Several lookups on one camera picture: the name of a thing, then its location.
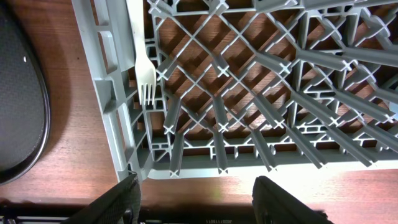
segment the gray plastic dish rack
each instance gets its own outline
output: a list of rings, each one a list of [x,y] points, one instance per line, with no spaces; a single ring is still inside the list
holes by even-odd
[[[381,66],[398,67],[398,46],[391,42],[391,31],[387,27],[396,18],[398,6],[392,5],[384,17],[372,15],[369,10],[373,6],[395,2],[398,1],[252,0],[252,7],[230,9],[224,0],[204,0],[208,10],[180,12],[177,10],[179,0],[148,0],[154,38],[147,39],[146,43],[148,53],[149,49],[155,49],[156,52],[156,57],[150,59],[159,65],[157,85],[161,92],[155,96],[155,106],[144,105],[141,109],[136,102],[137,90],[130,86],[127,72],[134,66],[134,44],[125,1],[94,0],[95,19],[90,0],[72,0],[118,180],[125,178],[130,171],[137,172],[140,180],[144,180],[266,174],[272,170],[287,169],[398,168],[398,126],[393,125],[388,130],[380,128],[380,124],[395,123],[395,112],[374,103],[375,99],[382,100],[386,105],[398,103],[398,94],[393,90],[398,75],[382,85],[377,84],[374,76]],[[272,12],[285,9],[297,9],[298,13],[283,24]],[[241,31],[224,17],[225,14],[237,12],[254,12],[254,17]],[[243,36],[243,32],[260,14],[265,14],[279,32],[265,47],[256,50]],[[176,19],[178,16],[191,15],[207,15],[193,34]],[[197,38],[199,31],[213,16],[219,17],[236,33],[235,38],[219,55],[214,55]],[[330,16],[338,16],[338,19],[332,22]],[[317,19],[325,31],[318,40],[307,45],[311,18]],[[166,19],[174,21],[190,38],[175,57],[165,54],[159,47],[159,27]],[[360,21],[368,28],[361,38],[355,40]],[[298,38],[290,33],[295,26],[299,26]],[[317,44],[330,37],[338,45],[338,50],[314,50]],[[286,38],[296,49],[292,61],[268,52],[282,38]],[[382,49],[359,47],[370,38],[376,38]],[[235,74],[229,69],[223,53],[238,39],[246,44],[255,57],[242,72]],[[198,78],[177,63],[178,56],[190,42],[196,42],[213,59]],[[242,82],[256,63],[275,74],[275,78],[259,93],[253,92]],[[317,73],[315,78],[306,83],[302,81],[305,63]],[[199,82],[210,68],[216,71],[218,77],[233,79],[217,95],[210,93]],[[175,96],[165,87],[165,81],[177,69],[192,81],[191,88],[181,97]],[[286,80],[288,76],[292,76],[290,83]],[[276,109],[264,94],[280,83],[290,91],[290,98]],[[348,91],[349,87],[360,83],[370,85],[374,91],[365,98]],[[223,96],[237,85],[252,94],[253,99],[242,110],[235,112],[224,105]],[[193,112],[182,102],[182,98],[194,87],[209,94],[212,100],[201,114]],[[339,116],[337,112],[342,104],[349,110]],[[253,105],[266,119],[257,128],[252,128],[243,119]],[[297,119],[298,107],[305,108],[310,113],[303,119]],[[210,110],[215,113],[214,126],[204,119]],[[181,111],[185,111],[193,122],[183,130],[176,130]],[[154,138],[152,135],[150,114],[153,112],[164,113],[164,138]],[[365,116],[370,116],[371,121],[366,122]],[[354,120],[362,124],[359,131],[344,133],[339,128]],[[144,122],[144,127],[138,125],[139,121]],[[225,138],[223,133],[236,124],[250,130],[250,135],[245,138]],[[198,125],[211,132],[213,137],[206,141],[186,140],[184,135]],[[261,133],[264,128],[278,127],[285,129],[282,137],[263,136]],[[363,147],[367,140],[376,140],[376,147]],[[340,150],[318,150],[316,145],[323,142],[336,142],[340,145]],[[292,143],[297,145],[295,152],[277,152],[274,147]],[[254,146],[254,154],[240,154],[238,148],[242,146]],[[227,154],[226,147],[233,147],[234,153]],[[183,156],[183,151],[197,148],[208,149],[210,156]]]

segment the wooden surface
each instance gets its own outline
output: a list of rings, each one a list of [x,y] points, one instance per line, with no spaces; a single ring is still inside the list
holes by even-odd
[[[52,131],[44,156],[0,187],[13,202],[88,204],[116,176],[90,73],[69,0],[13,0],[12,8],[37,51],[52,104]],[[398,170],[340,174],[272,174],[272,179],[335,223],[397,223]],[[146,180],[142,204],[251,206],[254,177]]]

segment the dish rack wall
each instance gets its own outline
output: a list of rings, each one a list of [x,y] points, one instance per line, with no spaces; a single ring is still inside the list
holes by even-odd
[[[398,104],[395,91],[398,75],[378,72],[387,67],[390,74],[398,67],[398,48],[393,39],[396,31],[390,30],[398,11],[395,2],[398,1],[252,0],[249,6],[236,7],[232,1],[203,0],[201,5],[205,10],[188,7],[187,11],[180,10],[181,4],[189,4],[186,1],[148,0],[154,37],[146,39],[147,53],[159,65],[158,82],[155,105],[141,107],[128,72],[134,66],[134,47],[126,3],[72,0],[118,180],[130,171],[137,172],[140,180],[144,180],[264,175],[287,169],[398,168],[398,126],[395,112],[386,107]],[[294,13],[286,21],[276,16],[278,12],[288,11]],[[233,14],[237,18],[243,12],[252,17],[240,21],[238,29],[227,18]],[[195,16],[199,16],[200,25],[192,31],[181,18]],[[245,31],[260,17],[270,21],[276,31],[272,36],[264,36],[265,44],[255,47]],[[218,49],[209,48],[199,38],[201,30],[214,18],[233,34]],[[323,33],[308,43],[311,21],[317,21]],[[160,28],[170,23],[186,36],[173,54],[163,51],[159,34]],[[360,34],[359,26],[365,27]],[[364,47],[371,39],[381,47]],[[336,47],[319,49],[325,40],[332,40]],[[237,42],[247,47],[252,57],[235,69],[224,55]],[[273,46],[283,42],[295,50],[290,59],[272,52]],[[179,62],[181,55],[191,50],[190,44],[199,46],[206,54],[202,62],[208,62],[196,75]],[[314,73],[311,79],[304,78],[308,66]],[[245,80],[255,67],[267,69],[274,76],[260,90]],[[166,85],[176,73],[190,81],[189,88],[180,94]],[[203,82],[209,73],[227,82],[213,91]],[[351,89],[357,85],[370,86],[371,93],[366,97],[355,95]],[[288,93],[278,107],[266,97],[277,86]],[[196,111],[184,101],[194,88],[209,99]],[[251,97],[239,110],[226,104],[228,94],[236,88],[245,89]],[[343,114],[342,106],[347,107]],[[256,108],[264,118],[255,126],[245,118],[251,108]],[[156,136],[151,114],[159,112],[164,119],[163,133]],[[189,122],[178,128],[182,113],[189,117]],[[352,122],[359,123],[357,130],[342,131],[341,127]],[[236,126],[248,134],[227,137],[228,131]],[[195,128],[210,133],[211,137],[187,139],[187,134]],[[273,130],[283,133],[264,134]],[[376,145],[367,147],[366,143],[374,140]],[[328,142],[336,142],[340,148],[317,148]],[[276,149],[292,144],[297,146],[294,151]],[[249,153],[241,150],[248,147]],[[206,153],[189,153],[196,149]]]

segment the plastic fork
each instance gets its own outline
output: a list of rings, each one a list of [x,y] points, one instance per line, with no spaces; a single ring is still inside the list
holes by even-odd
[[[136,79],[139,104],[148,105],[155,102],[156,70],[154,64],[149,60],[145,48],[144,33],[144,3],[142,0],[126,0],[129,12],[132,37],[136,49]]]

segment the brown wood grain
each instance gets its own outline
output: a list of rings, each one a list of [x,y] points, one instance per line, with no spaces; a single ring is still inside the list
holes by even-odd
[[[116,176],[72,4],[69,0],[10,3],[42,64],[53,120],[44,156],[26,175],[0,187],[0,198],[86,205],[116,184]],[[270,177],[312,208],[325,209],[335,223],[398,222],[398,170],[314,175],[298,170]],[[251,206],[254,178],[247,174],[148,179],[142,184],[142,204],[165,208],[195,204]]]

